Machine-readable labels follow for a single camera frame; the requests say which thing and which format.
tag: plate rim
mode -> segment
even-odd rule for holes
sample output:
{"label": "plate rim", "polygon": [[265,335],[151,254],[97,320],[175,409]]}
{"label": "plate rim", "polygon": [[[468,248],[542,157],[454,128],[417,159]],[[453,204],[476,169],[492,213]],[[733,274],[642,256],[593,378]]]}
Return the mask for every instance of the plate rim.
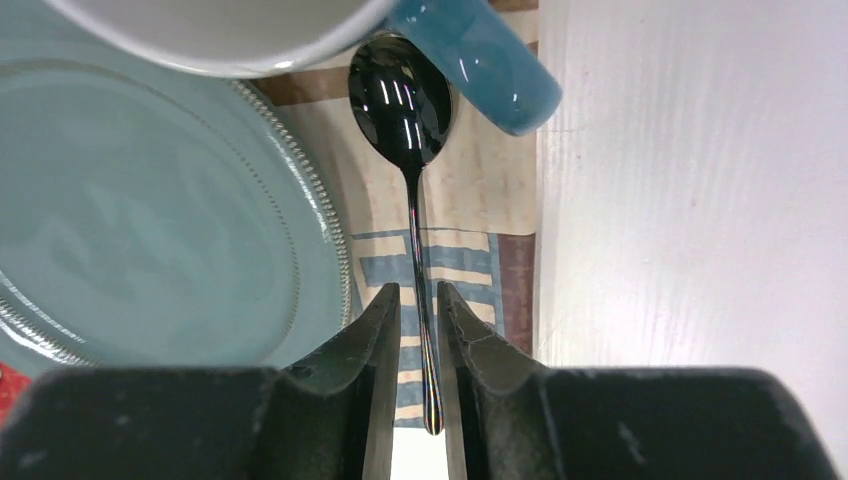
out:
{"label": "plate rim", "polygon": [[[289,130],[285,122],[275,112],[275,107],[270,104],[264,95],[255,86],[245,80],[218,80],[226,84],[241,101],[245,102],[257,115],[258,120],[265,123],[273,130],[277,139],[280,140],[286,149],[289,151],[290,158],[294,161],[295,167],[300,170],[301,177],[308,181],[304,184],[305,187],[312,190],[312,193],[317,198],[317,206],[319,214],[327,222],[327,234],[330,236],[336,256],[337,266],[339,268],[339,288],[342,296],[341,315],[339,318],[339,330],[347,326],[352,320],[353,308],[353,275],[351,269],[350,248],[348,245],[345,228],[342,225],[341,217],[336,206],[333,203],[330,193],[324,185],[321,178],[321,173],[317,164],[310,160],[309,155],[300,146],[300,143],[295,138],[295,135]],[[14,284],[5,285],[12,293],[17,290]],[[47,350],[48,358],[57,366],[98,366],[103,365],[99,360],[76,352],[71,348],[66,347],[63,343],[52,338],[52,336],[42,329],[34,325],[30,320],[23,316],[15,309],[0,293],[0,335],[10,337],[15,343],[21,343],[15,340],[15,337],[24,340],[26,343],[35,344],[37,349],[29,348],[30,350]],[[39,351],[33,352],[36,355],[44,356]]]}

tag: brown stripe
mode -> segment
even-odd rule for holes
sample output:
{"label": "brown stripe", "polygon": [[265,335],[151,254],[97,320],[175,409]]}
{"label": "brown stripe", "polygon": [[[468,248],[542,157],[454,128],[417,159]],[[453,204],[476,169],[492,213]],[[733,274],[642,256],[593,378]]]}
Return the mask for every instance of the brown stripe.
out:
{"label": "brown stripe", "polygon": [[489,5],[499,12],[538,10],[539,0],[489,0]]}
{"label": "brown stripe", "polygon": [[506,339],[533,355],[533,270],[536,234],[498,235]]}
{"label": "brown stripe", "polygon": [[[539,42],[527,44],[538,55]],[[277,106],[347,97],[348,67],[324,68],[262,78],[253,83]]]}

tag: spoon handle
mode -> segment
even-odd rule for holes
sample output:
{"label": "spoon handle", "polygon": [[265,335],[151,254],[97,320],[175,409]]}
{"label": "spoon handle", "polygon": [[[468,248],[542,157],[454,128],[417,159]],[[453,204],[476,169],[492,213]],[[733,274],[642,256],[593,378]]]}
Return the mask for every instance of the spoon handle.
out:
{"label": "spoon handle", "polygon": [[415,303],[418,305],[418,327],[421,337],[421,368],[424,384],[424,426],[431,435],[442,431],[442,399],[439,393],[437,346],[433,344],[433,324],[430,321],[430,298],[427,295],[427,277],[424,273],[424,252],[421,244],[421,227],[418,207],[418,182],[421,170],[403,172],[409,200],[409,238],[412,245],[412,269],[415,274]]}

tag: mug rim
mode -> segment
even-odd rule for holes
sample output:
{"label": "mug rim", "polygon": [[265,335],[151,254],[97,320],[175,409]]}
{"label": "mug rim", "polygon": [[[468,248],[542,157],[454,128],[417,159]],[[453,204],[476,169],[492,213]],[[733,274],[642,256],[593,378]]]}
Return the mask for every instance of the mug rim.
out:
{"label": "mug rim", "polygon": [[197,58],[168,52],[130,37],[115,25],[105,23],[82,8],[77,0],[44,0],[49,6],[95,36],[129,53],[159,65],[196,75],[224,78],[260,78],[296,71],[321,62],[355,45],[373,32],[398,0],[367,0],[314,42],[273,55],[257,55],[238,62],[230,59]]}

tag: metal spoon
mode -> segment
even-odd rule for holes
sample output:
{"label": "metal spoon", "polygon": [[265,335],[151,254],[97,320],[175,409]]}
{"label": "metal spoon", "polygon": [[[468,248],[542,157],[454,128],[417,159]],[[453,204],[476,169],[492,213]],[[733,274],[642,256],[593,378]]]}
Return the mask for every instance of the metal spoon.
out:
{"label": "metal spoon", "polygon": [[348,77],[356,123],[374,148],[403,173],[409,201],[409,233],[415,299],[421,335],[424,425],[442,431],[438,345],[429,313],[427,279],[419,226],[418,183],[441,151],[452,117],[450,87],[442,74],[409,41],[379,36],[357,50]]}

